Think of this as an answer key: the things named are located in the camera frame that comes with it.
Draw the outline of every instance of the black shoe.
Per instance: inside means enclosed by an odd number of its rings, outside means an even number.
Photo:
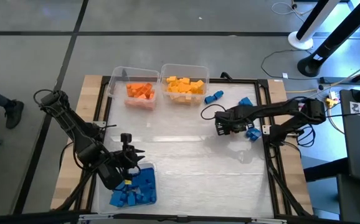
[[[7,116],[6,121],[6,128],[13,129],[15,128],[19,122],[21,121],[22,110],[24,109],[24,103],[21,101],[13,100],[15,106],[10,106],[6,108],[6,113],[4,114]]]

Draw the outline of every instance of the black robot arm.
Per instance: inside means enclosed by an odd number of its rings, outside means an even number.
[[[304,104],[301,109],[299,108],[300,103]],[[321,124],[326,120],[323,102],[309,98],[302,100],[294,98],[270,105],[238,105],[226,111],[217,111],[215,113],[216,131],[218,135],[238,133],[253,126],[253,121],[257,118],[286,114],[293,115],[293,117],[281,125],[271,125],[268,136],[270,144],[281,146],[287,134],[296,132],[306,124]]]
[[[128,169],[137,167],[137,162],[144,158],[137,155],[137,152],[144,151],[128,144],[131,142],[131,134],[121,134],[121,151],[109,152],[102,143],[101,128],[96,124],[86,123],[77,115],[70,108],[65,92],[52,91],[38,105],[57,120],[73,141],[74,151],[83,164],[83,169],[97,172],[106,188],[113,190],[123,179],[131,180]]]

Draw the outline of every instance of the concrete floor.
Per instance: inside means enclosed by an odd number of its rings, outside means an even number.
[[[80,31],[298,30],[302,22],[294,14],[278,15],[271,11],[276,2],[281,1],[90,0]],[[81,5],[81,0],[0,0],[0,31],[73,31]],[[298,5],[300,11],[305,11],[315,4]],[[275,10],[288,9],[277,6]],[[332,32],[349,13],[346,4],[338,4],[319,31]],[[0,92],[26,104],[21,124],[11,131],[4,127],[4,111],[0,108],[0,138],[4,139],[4,145],[0,146],[0,215],[12,212],[44,117],[32,95],[38,89],[54,87],[70,38],[70,35],[0,35]],[[315,48],[323,41],[322,37],[314,38]],[[261,61],[270,53],[285,49],[291,49],[286,36],[79,36],[62,89],[75,108],[84,75],[111,75],[113,68],[120,65],[160,70],[165,63],[180,63],[206,66],[211,77],[226,71],[234,78],[270,78],[260,69]],[[306,52],[277,54],[265,62],[265,68],[273,76],[287,72],[290,78],[306,78],[295,67],[297,61],[306,56]],[[327,60],[320,76],[346,77],[359,68],[360,38],[352,38]],[[285,80],[285,86],[287,90],[304,90],[316,88],[317,82]],[[341,126],[341,118],[334,120]],[[343,135],[329,123],[318,126],[316,132],[314,147],[301,150],[305,167],[346,155],[344,144],[335,144],[328,138],[339,138],[343,142]],[[65,133],[55,121],[51,122],[25,212],[43,212],[50,208],[59,156],[66,142]],[[323,210],[320,203],[316,206],[313,202],[313,206]]]

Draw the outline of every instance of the wire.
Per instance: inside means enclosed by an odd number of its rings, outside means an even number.
[[[48,92],[53,92],[52,90],[46,90],[46,89],[43,89],[43,90],[37,90],[34,94],[33,94],[33,101],[35,101],[35,103],[40,106],[40,103],[36,100],[36,95],[39,94],[40,92],[43,92],[43,91],[48,91]]]
[[[64,152],[66,150],[66,148],[68,148],[71,144],[73,144],[73,142],[68,143],[61,151],[61,156],[60,156],[60,169],[61,169],[61,165],[62,165],[62,159],[64,158]]]
[[[327,116],[327,118],[333,118],[333,117],[336,117],[336,116],[351,116],[351,115],[360,115],[360,113],[337,114],[337,115]]]
[[[274,8],[274,6],[276,6],[276,5],[278,5],[278,4],[284,4],[284,5],[288,6],[291,10],[288,11],[288,12],[283,12],[283,13],[281,13],[281,12],[276,12],[276,11],[274,11],[273,8]],[[305,22],[305,21],[302,19],[301,16],[303,16],[304,14],[306,14],[306,13],[312,11],[312,10],[313,10],[313,8],[310,9],[309,11],[306,11],[306,12],[298,12],[296,9],[293,9],[291,5],[289,5],[288,3],[285,3],[285,2],[277,2],[277,3],[274,3],[274,4],[272,5],[272,11],[273,11],[275,14],[278,14],[278,15],[288,15],[288,14],[291,14],[291,13],[295,13],[295,15],[296,15],[302,22]]]
[[[326,91],[327,89],[329,89],[329,88],[331,88],[331,87],[334,87],[334,86],[338,85],[339,83],[341,83],[341,82],[343,82],[343,81],[346,81],[346,80],[352,79],[352,78],[354,78],[354,77],[356,77],[356,76],[360,75],[360,74],[356,75],[358,72],[360,72],[360,69],[359,69],[359,70],[357,70],[357,71],[355,71],[355,72],[353,72],[350,76],[348,76],[348,77],[346,77],[346,78],[342,79],[341,81],[338,81],[338,82],[336,82],[336,83],[330,84],[330,85],[329,85],[329,87],[326,87],[326,88],[324,88],[324,89],[323,89],[323,90],[321,90],[321,91],[318,91],[317,93],[315,93],[315,94],[313,94],[313,95],[309,96],[309,98],[311,98],[311,97],[313,97],[313,96],[315,96],[315,95],[317,95],[317,94],[319,94],[319,93],[321,93],[321,92],[324,92],[324,91]]]
[[[204,118],[204,116],[202,115],[203,112],[204,112],[206,109],[210,108],[211,106],[220,106],[224,111],[226,111],[226,109],[225,109],[224,106],[222,106],[222,105],[218,105],[218,104],[209,105],[209,106],[205,107],[205,108],[201,111],[201,117],[202,117],[204,120],[212,120],[212,119],[215,119],[215,116],[213,116],[213,117],[211,117],[211,118]]]
[[[304,130],[307,129],[307,128],[311,128],[311,131],[310,131],[306,136],[304,136],[303,138],[301,138],[301,139],[297,138],[297,139],[296,139],[296,142],[298,143],[299,146],[302,146],[302,147],[311,147],[311,146],[313,146],[314,143],[315,143],[316,131],[314,130],[314,128],[312,127],[311,124],[309,124],[308,127],[303,128],[302,131],[304,131]],[[310,136],[311,134],[313,135],[313,137],[311,138],[311,140],[310,140],[309,142],[306,142],[306,143],[301,143],[301,142],[300,142],[300,141],[306,139],[306,138],[307,138],[308,136]]]
[[[286,91],[285,93],[308,93],[308,92],[311,92],[311,91],[316,91],[317,88],[315,89],[311,89],[311,90],[300,90],[300,91]]]
[[[328,116],[329,116],[329,122],[331,123],[332,127],[334,127],[334,129],[336,129],[337,131],[339,131],[340,133],[344,134],[344,132],[337,127],[337,125],[335,124],[335,122],[332,120],[332,117],[331,117],[331,109],[332,108],[328,108],[327,112],[328,112]]]
[[[272,77],[272,78],[283,78],[283,77],[276,77],[273,76],[271,74],[269,74],[264,68],[263,65],[266,61],[266,59],[268,59],[270,56],[272,56],[273,54],[277,54],[277,53],[282,53],[282,52],[299,52],[299,51],[304,51],[304,50],[279,50],[276,52],[273,52],[271,54],[269,54],[268,56],[266,56],[265,58],[263,58],[262,63],[260,64],[260,68],[263,70],[263,72],[266,73],[266,75]],[[319,80],[319,78],[286,78],[287,80]]]
[[[302,153],[301,153],[301,151],[299,150],[299,148],[298,148],[296,145],[294,145],[294,144],[292,144],[292,143],[290,143],[290,142],[287,142],[287,141],[283,141],[283,143],[286,144],[286,145],[289,145],[289,146],[293,147],[294,149],[296,149],[296,150],[299,152],[300,159],[302,158]]]

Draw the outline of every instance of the plastic container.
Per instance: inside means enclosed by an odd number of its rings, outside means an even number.
[[[129,83],[150,83],[153,85],[155,94],[152,99],[140,99],[129,97],[126,92],[126,84]],[[159,72],[154,70],[116,67],[108,84],[108,96],[115,98],[123,96],[126,106],[153,110],[156,104],[156,95],[159,94]]]
[[[202,80],[204,82],[202,94],[190,94],[186,93],[171,93],[168,90],[167,78],[175,76],[176,78],[190,78],[191,82],[197,82]],[[176,65],[176,64],[165,64],[161,70],[161,88],[165,98],[170,99],[175,103],[199,105],[204,101],[207,93],[207,87],[209,85],[209,69],[203,66],[195,65]]]
[[[153,168],[154,169],[154,177],[155,177],[155,189],[156,189],[156,201],[155,203],[159,200],[158,198],[158,178],[157,178],[157,173],[156,173],[156,166],[155,164],[153,164],[152,162],[144,162],[144,163],[139,163],[138,166],[140,167],[140,169],[147,169],[147,168]],[[131,174],[135,174],[138,172],[138,169],[130,169],[129,173]],[[142,206],[147,206],[147,205],[151,205],[154,204],[153,202],[151,203],[146,203],[146,204],[139,204],[139,205],[135,205],[135,206],[124,206],[124,207],[116,207],[113,205],[110,205],[110,200],[111,200],[111,196],[112,196],[113,191],[112,190],[108,190],[107,188],[105,188],[104,184],[102,183],[102,181],[100,180],[100,178],[98,178],[97,180],[97,186],[96,186],[96,194],[95,197],[97,196],[97,213],[100,215],[110,215],[110,214],[117,214],[117,213],[123,213],[124,210],[127,209],[132,209],[132,208],[137,208],[137,207],[142,207]]]

